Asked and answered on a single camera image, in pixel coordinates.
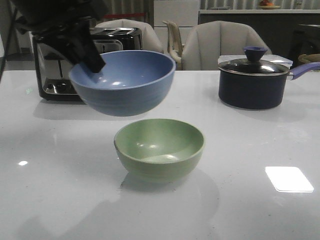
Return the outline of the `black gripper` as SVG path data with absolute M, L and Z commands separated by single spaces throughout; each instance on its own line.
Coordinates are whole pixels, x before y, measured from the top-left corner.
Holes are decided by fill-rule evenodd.
M 31 32 L 39 43 L 50 46 L 71 64 L 84 63 L 93 73 L 105 66 L 90 34 L 90 20 L 107 12 L 104 0 L 14 0 L 20 12 L 19 32 Z

